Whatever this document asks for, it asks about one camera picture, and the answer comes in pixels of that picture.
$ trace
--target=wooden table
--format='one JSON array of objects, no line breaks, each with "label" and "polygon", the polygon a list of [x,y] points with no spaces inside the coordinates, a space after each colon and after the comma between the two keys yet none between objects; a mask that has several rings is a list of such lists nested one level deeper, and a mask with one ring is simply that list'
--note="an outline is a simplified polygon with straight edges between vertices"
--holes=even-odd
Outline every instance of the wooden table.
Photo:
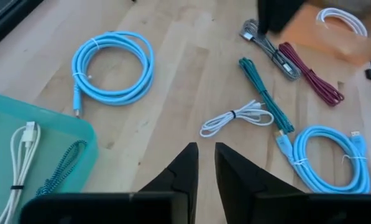
[{"label": "wooden table", "polygon": [[[275,126],[232,121],[211,139],[201,125],[221,113],[261,100],[237,61],[251,58],[275,101],[296,132],[312,124],[365,135],[371,175],[371,81],[364,68],[295,46],[303,60],[346,100],[329,108],[301,79],[287,81],[254,44],[238,36],[242,23],[256,17],[255,1],[223,0],[57,0],[44,1],[0,43],[0,94],[71,114],[71,58],[91,37],[107,30],[131,30],[149,39],[156,55],[149,94],[130,106],[112,107],[86,98],[83,119],[98,137],[101,155],[87,192],[139,190],[191,141],[199,146],[197,223],[225,223],[214,171],[214,143],[224,142],[282,180],[308,191],[278,150]],[[129,52],[104,49],[92,61],[92,83],[125,88],[141,67]],[[314,138],[308,157],[328,182],[346,184],[349,162],[328,139]]]}]

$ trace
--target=blue braided cable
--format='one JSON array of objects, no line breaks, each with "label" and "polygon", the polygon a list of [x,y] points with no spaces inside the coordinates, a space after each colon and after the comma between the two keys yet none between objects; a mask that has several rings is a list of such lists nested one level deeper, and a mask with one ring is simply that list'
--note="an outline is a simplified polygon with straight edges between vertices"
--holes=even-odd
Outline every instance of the blue braided cable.
[{"label": "blue braided cable", "polygon": [[285,134],[293,132],[295,129],[291,124],[290,120],[284,114],[284,112],[279,108],[279,106],[274,102],[272,97],[269,95],[267,89],[262,82],[254,63],[247,58],[242,58],[239,60],[239,65],[246,77],[253,83],[254,87],[257,89],[261,97],[263,98],[268,111],[271,112],[275,118],[275,123],[277,124],[279,130],[282,130]]},{"label": "blue braided cable", "polygon": [[[127,36],[140,39],[147,46],[149,56],[145,54],[136,42],[127,38]],[[133,86],[125,90],[107,91],[90,84],[86,74],[90,60],[98,50],[106,47],[122,48],[138,57],[144,68],[141,77]],[[122,106],[136,102],[150,90],[153,82],[154,66],[155,59],[152,46],[140,34],[127,31],[112,31],[88,40],[77,50],[72,59],[72,76],[75,81],[73,87],[73,110],[79,116],[81,111],[81,92],[107,105]]]},{"label": "blue braided cable", "polygon": [[51,178],[46,179],[43,187],[37,190],[36,197],[51,194],[71,174],[77,164],[77,158],[80,154],[80,144],[84,147],[87,146],[87,142],[84,140],[74,142],[65,151]]},{"label": "blue braided cable", "polygon": [[[306,155],[306,145],[309,138],[317,136],[329,138],[338,143],[345,152],[345,156],[350,159],[354,176],[348,185],[331,185],[320,178],[311,167]],[[315,125],[304,129],[297,136],[294,145],[291,145],[287,135],[277,137],[277,144],[299,177],[313,192],[327,194],[367,194],[370,192],[369,168],[365,157],[366,143],[359,132],[352,132],[351,137],[348,138],[333,128]]]}]

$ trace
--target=maroon cable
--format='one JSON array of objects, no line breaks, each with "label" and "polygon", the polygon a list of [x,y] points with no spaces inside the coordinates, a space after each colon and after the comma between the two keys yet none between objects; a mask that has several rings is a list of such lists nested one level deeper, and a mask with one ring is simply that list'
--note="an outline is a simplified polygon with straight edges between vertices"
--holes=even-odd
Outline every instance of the maroon cable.
[{"label": "maroon cable", "polygon": [[312,69],[309,69],[304,64],[294,48],[288,42],[280,44],[279,50],[301,70],[309,85],[311,85],[314,91],[327,103],[327,105],[336,106],[344,100],[343,94],[336,90],[332,85],[319,78]]}]

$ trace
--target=plastic tray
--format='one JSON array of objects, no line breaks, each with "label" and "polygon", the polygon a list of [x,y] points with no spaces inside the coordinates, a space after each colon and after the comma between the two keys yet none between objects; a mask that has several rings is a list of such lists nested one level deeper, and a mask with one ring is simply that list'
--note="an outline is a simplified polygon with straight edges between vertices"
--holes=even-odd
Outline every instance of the plastic tray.
[{"label": "plastic tray", "polygon": [[10,138],[26,121],[38,123],[42,132],[14,223],[17,223],[21,208],[35,197],[45,179],[51,177],[63,153],[73,142],[82,139],[88,142],[88,146],[81,151],[73,172],[55,192],[80,192],[98,157],[96,135],[86,121],[0,95],[0,214],[6,206],[12,185]]}]

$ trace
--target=gray braided cable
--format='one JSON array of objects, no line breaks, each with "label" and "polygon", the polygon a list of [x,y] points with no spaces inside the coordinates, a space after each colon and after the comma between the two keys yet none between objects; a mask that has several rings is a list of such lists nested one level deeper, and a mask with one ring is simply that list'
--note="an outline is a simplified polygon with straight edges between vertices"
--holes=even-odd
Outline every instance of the gray braided cable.
[{"label": "gray braided cable", "polygon": [[253,40],[278,66],[285,77],[294,81],[301,77],[300,69],[283,55],[265,35],[258,34],[259,22],[255,19],[249,19],[244,22],[240,35],[246,40]]}]

